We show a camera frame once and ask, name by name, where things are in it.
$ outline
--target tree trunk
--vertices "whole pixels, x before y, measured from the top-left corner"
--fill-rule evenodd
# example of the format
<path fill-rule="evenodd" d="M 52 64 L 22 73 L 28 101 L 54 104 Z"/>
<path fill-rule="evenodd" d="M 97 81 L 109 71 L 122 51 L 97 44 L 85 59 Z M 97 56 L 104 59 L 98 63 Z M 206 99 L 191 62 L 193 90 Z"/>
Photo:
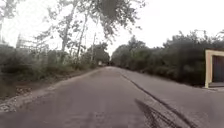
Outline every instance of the tree trunk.
<path fill-rule="evenodd" d="M 74 12 L 75 12 L 75 8 L 76 8 L 76 5 L 77 5 L 77 0 L 74 0 L 74 3 L 73 3 L 73 8 L 72 8 L 72 11 L 71 11 L 71 14 L 69 15 L 69 19 L 68 19 L 68 22 L 66 24 L 66 28 L 65 28 L 65 33 L 64 33 L 64 37 L 62 38 L 62 47 L 61 47 L 61 63 L 64 62 L 64 52 L 65 52 L 65 47 L 68 43 L 68 31 L 70 29 L 70 25 L 71 25 L 71 22 L 72 22 L 72 19 L 73 19 L 73 15 L 74 15 Z"/>
<path fill-rule="evenodd" d="M 82 33 L 81 33 L 81 36 L 80 36 L 80 39 L 79 39 L 79 44 L 78 44 L 78 51 L 77 51 L 77 54 L 76 54 L 77 62 L 79 61 L 79 54 L 80 54 L 80 50 L 81 50 L 82 38 L 83 38 L 83 34 L 85 32 L 85 29 L 86 29 L 87 21 L 88 21 L 88 14 L 85 14 L 85 22 L 84 22 L 84 25 L 83 25 L 83 28 L 82 28 Z"/>

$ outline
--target asphalt road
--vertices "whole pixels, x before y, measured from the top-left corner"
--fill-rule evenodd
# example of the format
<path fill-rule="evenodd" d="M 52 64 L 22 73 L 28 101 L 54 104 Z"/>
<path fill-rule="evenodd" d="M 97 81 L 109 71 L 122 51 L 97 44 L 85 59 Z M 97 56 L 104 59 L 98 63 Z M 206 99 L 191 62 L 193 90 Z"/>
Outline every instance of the asphalt road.
<path fill-rule="evenodd" d="M 107 67 L 0 115 L 0 128 L 223 128 L 223 98 Z"/>

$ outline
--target tree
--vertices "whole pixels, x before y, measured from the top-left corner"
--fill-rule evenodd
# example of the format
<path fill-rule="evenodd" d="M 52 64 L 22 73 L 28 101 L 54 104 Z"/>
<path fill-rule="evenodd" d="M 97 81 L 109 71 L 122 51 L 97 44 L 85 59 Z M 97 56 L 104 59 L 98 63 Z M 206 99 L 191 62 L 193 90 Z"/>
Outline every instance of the tree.
<path fill-rule="evenodd" d="M 71 39 L 69 38 L 69 35 L 72 35 L 72 33 L 74 34 L 74 32 L 70 31 L 70 29 L 73 29 L 70 26 L 77 26 L 72 22 L 72 20 L 74 20 L 75 12 L 79 15 L 84 15 L 82 29 L 75 29 L 76 32 L 81 32 L 80 35 L 78 34 L 79 40 L 72 41 L 78 42 L 76 54 L 76 58 L 78 59 L 88 19 L 91 18 L 96 23 L 98 20 L 100 20 L 100 23 L 104 28 L 105 37 L 109 38 L 115 34 L 118 26 L 127 27 L 129 23 L 135 23 L 135 20 L 137 19 L 137 13 L 136 9 L 132 7 L 133 2 L 137 2 L 138 4 L 144 3 L 144 1 L 139 0 L 59 0 L 55 11 L 49 9 L 50 19 L 57 19 L 58 15 L 60 15 L 60 11 L 63 10 L 63 8 L 72 5 L 71 12 L 66 18 L 64 18 L 64 23 L 66 25 L 59 32 L 61 33 L 60 37 L 62 38 L 62 51 L 65 51 L 65 47 L 67 44 L 69 44 L 68 42 Z"/>
<path fill-rule="evenodd" d="M 22 0 L 2 0 L 0 3 L 0 43 L 2 42 L 2 25 L 5 18 L 13 18 L 16 13 L 16 5 Z"/>
<path fill-rule="evenodd" d="M 109 63 L 110 56 L 106 52 L 107 50 L 107 44 L 102 43 L 98 45 L 92 45 L 86 53 L 82 55 L 82 61 L 85 61 L 87 63 L 91 63 L 91 55 L 92 55 L 92 49 L 93 49 L 93 63 L 97 64 L 98 62 L 102 63 Z"/>

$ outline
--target sky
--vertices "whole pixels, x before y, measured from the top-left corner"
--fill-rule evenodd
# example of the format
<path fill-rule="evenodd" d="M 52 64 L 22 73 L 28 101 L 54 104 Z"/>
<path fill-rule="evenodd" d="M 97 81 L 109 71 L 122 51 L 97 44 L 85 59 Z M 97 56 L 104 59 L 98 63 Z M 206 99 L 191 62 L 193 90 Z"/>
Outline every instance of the sky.
<path fill-rule="evenodd" d="M 209 35 L 216 35 L 224 29 L 223 0 L 146 0 L 147 6 L 138 10 L 136 25 L 142 30 L 135 29 L 133 35 L 144 41 L 148 47 L 162 46 L 163 43 L 178 34 L 179 31 L 187 34 L 195 29 L 206 30 Z M 53 6 L 54 0 L 26 0 L 18 6 L 19 16 L 6 20 L 3 25 L 3 34 L 10 45 L 15 46 L 18 34 L 29 37 L 38 34 L 47 26 L 42 17 L 47 15 L 46 7 Z M 90 27 L 87 34 L 88 42 L 92 42 L 94 32 L 98 38 L 102 32 L 99 28 Z M 131 34 L 120 29 L 118 36 L 109 45 L 108 52 L 112 52 L 121 44 L 126 44 Z"/>

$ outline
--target leafy tree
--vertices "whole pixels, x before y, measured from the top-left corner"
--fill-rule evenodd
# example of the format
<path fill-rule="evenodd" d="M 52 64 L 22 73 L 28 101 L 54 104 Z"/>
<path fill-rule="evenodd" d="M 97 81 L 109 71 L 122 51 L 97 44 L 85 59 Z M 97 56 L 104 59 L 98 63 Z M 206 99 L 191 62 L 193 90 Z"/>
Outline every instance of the leafy tree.
<path fill-rule="evenodd" d="M 119 67 L 166 77 L 193 86 L 204 86 L 205 50 L 224 51 L 224 40 L 198 37 L 196 31 L 175 35 L 163 47 L 147 48 L 132 38 L 127 45 L 118 47 L 112 62 Z"/>
<path fill-rule="evenodd" d="M 110 56 L 106 52 L 107 44 L 102 43 L 98 45 L 91 46 L 85 54 L 82 55 L 82 61 L 91 63 L 91 55 L 93 54 L 93 63 L 97 64 L 98 62 L 109 63 Z"/>
<path fill-rule="evenodd" d="M 71 43 L 77 43 L 74 46 L 77 47 L 76 58 L 79 57 L 83 35 L 86 31 L 89 18 L 96 23 L 98 23 L 98 20 L 101 21 L 100 23 L 104 28 L 106 38 L 113 36 L 118 26 L 127 27 L 129 23 L 134 24 L 137 19 L 137 13 L 136 8 L 132 7 L 133 2 L 141 4 L 141 6 L 144 5 L 144 1 L 139 0 L 59 0 L 56 9 L 49 8 L 49 18 L 51 20 L 56 20 L 64 8 L 72 6 L 71 12 L 56 25 L 61 26 L 65 24 L 64 27 L 58 31 L 62 38 L 62 51 L 65 51 L 65 47 L 70 44 L 69 41 L 71 41 Z M 75 20 L 75 22 L 73 22 L 74 15 L 76 15 L 75 13 L 84 15 L 84 20 L 81 22 Z M 82 24 L 82 29 L 77 29 L 77 26 L 81 26 L 80 24 Z M 51 26 L 51 28 L 45 32 L 46 34 L 43 34 L 48 37 L 52 35 L 49 31 L 52 32 L 54 29 L 58 30 L 59 28 Z M 78 34 L 79 39 L 71 40 L 74 32 L 81 33 Z"/>
<path fill-rule="evenodd" d="M 4 19 L 11 19 L 15 16 L 16 5 L 22 0 L 2 0 L 0 2 L 0 32 L 2 31 L 2 25 Z M 0 33 L 0 43 L 2 43 L 2 35 Z"/>

